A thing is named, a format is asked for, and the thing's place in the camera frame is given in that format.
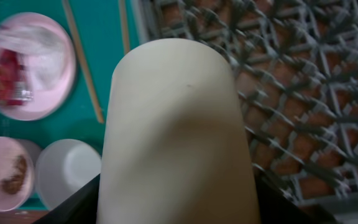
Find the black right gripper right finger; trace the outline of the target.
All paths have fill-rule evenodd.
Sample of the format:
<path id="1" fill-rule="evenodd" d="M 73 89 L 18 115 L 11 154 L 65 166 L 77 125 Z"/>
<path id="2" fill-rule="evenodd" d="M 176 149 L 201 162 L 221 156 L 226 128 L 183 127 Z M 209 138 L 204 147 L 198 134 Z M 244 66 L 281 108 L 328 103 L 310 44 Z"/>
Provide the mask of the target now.
<path id="1" fill-rule="evenodd" d="M 328 214 L 308 215 L 268 186 L 260 177 L 255 178 L 255 184 L 263 224 L 337 224 L 337 221 Z"/>

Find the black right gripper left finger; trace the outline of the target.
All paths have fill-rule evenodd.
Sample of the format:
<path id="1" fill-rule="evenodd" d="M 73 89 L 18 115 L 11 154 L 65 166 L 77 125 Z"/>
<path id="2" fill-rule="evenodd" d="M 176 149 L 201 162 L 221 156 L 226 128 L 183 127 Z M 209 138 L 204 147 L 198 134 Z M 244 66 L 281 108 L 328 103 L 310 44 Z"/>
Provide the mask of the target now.
<path id="1" fill-rule="evenodd" d="M 98 209 L 100 175 L 34 224 L 95 224 Z"/>

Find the brown food scrap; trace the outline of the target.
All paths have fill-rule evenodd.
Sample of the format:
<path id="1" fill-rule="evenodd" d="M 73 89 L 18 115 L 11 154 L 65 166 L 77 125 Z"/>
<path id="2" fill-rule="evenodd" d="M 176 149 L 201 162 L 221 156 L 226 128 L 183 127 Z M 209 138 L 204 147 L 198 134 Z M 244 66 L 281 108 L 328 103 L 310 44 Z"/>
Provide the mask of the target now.
<path id="1" fill-rule="evenodd" d="M 13 168 L 13 174 L 9 178 L 0 181 L 1 190 L 9 195 L 17 194 L 24 184 L 27 173 L 26 158 L 23 155 L 19 155 Z"/>

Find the pink bowl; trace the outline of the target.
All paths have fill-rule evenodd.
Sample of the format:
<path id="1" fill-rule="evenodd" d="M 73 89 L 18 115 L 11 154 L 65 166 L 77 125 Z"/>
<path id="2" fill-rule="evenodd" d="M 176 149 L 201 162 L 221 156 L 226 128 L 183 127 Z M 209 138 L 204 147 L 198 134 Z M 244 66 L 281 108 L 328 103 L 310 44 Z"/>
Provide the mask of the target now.
<path id="1" fill-rule="evenodd" d="M 35 164 L 41 150 L 41 147 L 30 140 L 0 136 L 0 181 L 13 174 L 14 163 L 19 155 L 23 155 L 27 161 L 27 173 L 21 190 L 9 195 L 0 188 L 0 212 L 19 208 L 34 194 Z"/>

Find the cream plastic cup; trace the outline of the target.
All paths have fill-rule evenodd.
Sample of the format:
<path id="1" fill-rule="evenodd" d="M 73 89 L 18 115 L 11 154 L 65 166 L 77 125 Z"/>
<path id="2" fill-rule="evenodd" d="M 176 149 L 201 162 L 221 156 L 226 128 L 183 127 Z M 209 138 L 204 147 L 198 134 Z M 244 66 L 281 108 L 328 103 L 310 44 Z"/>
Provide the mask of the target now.
<path id="1" fill-rule="evenodd" d="M 111 83 L 98 223 L 260 223 L 232 70 L 186 39 L 131 50 Z"/>

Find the red snack wrapper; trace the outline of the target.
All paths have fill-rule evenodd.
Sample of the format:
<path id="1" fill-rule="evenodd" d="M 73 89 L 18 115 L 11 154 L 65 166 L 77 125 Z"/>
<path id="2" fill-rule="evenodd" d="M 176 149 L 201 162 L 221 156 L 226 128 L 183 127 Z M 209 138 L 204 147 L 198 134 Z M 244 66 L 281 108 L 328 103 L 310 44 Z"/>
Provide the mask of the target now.
<path id="1" fill-rule="evenodd" d="M 22 55 L 0 50 L 0 106 L 21 106 L 33 100 Z"/>

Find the white tissue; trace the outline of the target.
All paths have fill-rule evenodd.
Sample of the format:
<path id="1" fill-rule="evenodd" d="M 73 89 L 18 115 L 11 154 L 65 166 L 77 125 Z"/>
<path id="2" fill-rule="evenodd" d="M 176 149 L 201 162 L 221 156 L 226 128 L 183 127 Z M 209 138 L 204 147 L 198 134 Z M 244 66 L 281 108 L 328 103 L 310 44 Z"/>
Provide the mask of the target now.
<path id="1" fill-rule="evenodd" d="M 62 78 L 66 49 L 62 39 L 41 26 L 20 25 L 0 30 L 0 46 L 22 55 L 34 90 L 52 90 Z"/>

